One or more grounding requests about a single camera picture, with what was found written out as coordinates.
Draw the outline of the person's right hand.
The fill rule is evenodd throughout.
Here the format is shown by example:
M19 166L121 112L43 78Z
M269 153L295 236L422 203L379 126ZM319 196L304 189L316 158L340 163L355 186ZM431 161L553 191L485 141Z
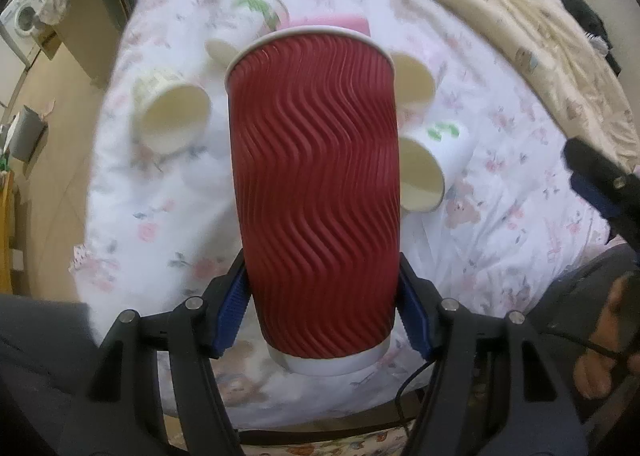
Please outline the person's right hand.
M620 307L630 280L631 274L628 273L614 281L596 329L589 338L591 342L610 351L620 350ZM606 398L612 391L612 370L615 365L613 358L587 349L574 366L573 378L578 393L586 400Z

